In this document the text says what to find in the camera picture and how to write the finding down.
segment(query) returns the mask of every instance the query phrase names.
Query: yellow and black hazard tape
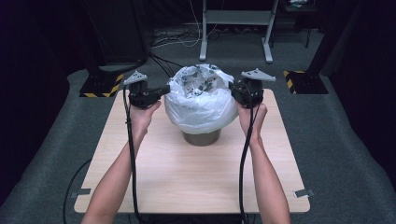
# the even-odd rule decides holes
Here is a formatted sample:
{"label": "yellow and black hazard tape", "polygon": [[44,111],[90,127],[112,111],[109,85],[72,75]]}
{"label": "yellow and black hazard tape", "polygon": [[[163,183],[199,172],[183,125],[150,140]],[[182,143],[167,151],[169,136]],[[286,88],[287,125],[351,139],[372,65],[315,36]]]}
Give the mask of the yellow and black hazard tape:
{"label": "yellow and black hazard tape", "polygon": [[289,76],[289,74],[291,74],[291,73],[305,73],[305,71],[283,71],[283,75],[285,76],[286,82],[288,83],[288,88],[290,90],[290,93],[296,94],[297,91],[293,85],[293,81],[291,80],[291,78]]}
{"label": "yellow and black hazard tape", "polygon": [[117,93],[117,90],[120,87],[122,79],[123,79],[123,74],[117,76],[116,82],[114,83],[113,88],[109,92],[83,92],[79,96],[80,97],[112,97]]}

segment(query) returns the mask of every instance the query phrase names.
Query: hand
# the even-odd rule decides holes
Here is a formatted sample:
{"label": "hand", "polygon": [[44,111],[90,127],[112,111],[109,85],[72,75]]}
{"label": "hand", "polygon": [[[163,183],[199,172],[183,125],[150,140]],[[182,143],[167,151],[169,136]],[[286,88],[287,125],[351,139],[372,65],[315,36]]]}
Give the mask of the hand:
{"label": "hand", "polygon": [[[238,107],[239,122],[241,124],[242,130],[244,131],[245,135],[247,135],[248,128],[250,126],[250,109],[245,108],[244,106],[240,105],[237,102],[236,105]],[[257,111],[257,117],[253,123],[253,131],[252,131],[253,138],[260,137],[260,133],[262,131],[262,123],[264,122],[265,115],[267,114],[268,109],[265,104],[260,104],[260,106],[256,105],[253,108],[253,118],[256,115],[256,111]]]}
{"label": "hand", "polygon": [[151,123],[151,117],[155,110],[161,105],[161,101],[157,101],[154,105],[146,109],[141,109],[130,105],[130,118],[132,122],[132,132],[134,137],[143,137],[148,132],[148,127]]}

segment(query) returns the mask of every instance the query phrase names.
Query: wooden tabletop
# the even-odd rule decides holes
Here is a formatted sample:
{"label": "wooden tabletop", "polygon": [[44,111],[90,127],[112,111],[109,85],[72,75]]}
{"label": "wooden tabletop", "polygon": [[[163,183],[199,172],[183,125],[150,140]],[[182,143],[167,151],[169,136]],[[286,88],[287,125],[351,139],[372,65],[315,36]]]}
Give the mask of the wooden tabletop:
{"label": "wooden tabletop", "polygon": [[[289,138],[274,93],[264,90],[268,114],[262,127],[265,150],[285,190],[292,213],[309,210],[307,198],[296,198],[304,189]],[[84,213],[98,182],[119,155],[128,136],[122,92],[117,95],[106,126],[93,155],[75,210]],[[137,199],[140,213],[150,214],[232,214],[239,213],[239,163],[245,136],[236,118],[221,130],[219,140],[208,147],[187,143],[182,131],[167,117],[164,104],[154,113],[148,134],[136,159]],[[244,206],[258,213],[250,153],[244,171]],[[120,207],[121,213],[134,211],[131,184]]]}

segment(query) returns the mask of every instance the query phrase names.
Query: plastic bag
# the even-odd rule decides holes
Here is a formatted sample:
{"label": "plastic bag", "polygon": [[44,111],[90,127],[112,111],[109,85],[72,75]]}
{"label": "plastic bag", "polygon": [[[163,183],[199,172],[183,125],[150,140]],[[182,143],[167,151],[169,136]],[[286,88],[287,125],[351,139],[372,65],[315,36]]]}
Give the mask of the plastic bag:
{"label": "plastic bag", "polygon": [[233,77],[213,64],[181,68],[168,83],[166,114],[189,134],[212,133],[227,126],[238,114],[229,82]]}

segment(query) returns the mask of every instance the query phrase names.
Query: person's right arm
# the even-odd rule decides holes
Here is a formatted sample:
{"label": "person's right arm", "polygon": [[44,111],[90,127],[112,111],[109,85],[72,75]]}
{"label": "person's right arm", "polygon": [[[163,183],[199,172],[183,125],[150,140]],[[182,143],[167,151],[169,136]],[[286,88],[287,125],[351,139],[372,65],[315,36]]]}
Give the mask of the person's right arm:
{"label": "person's right arm", "polygon": [[[247,135],[250,123],[250,110],[240,104],[237,104],[237,106],[242,130]],[[249,142],[257,204],[263,223],[286,224],[290,223],[288,201],[274,166],[265,152],[261,137],[262,123],[264,122],[266,113],[266,105],[261,104],[253,123],[252,135]]]}

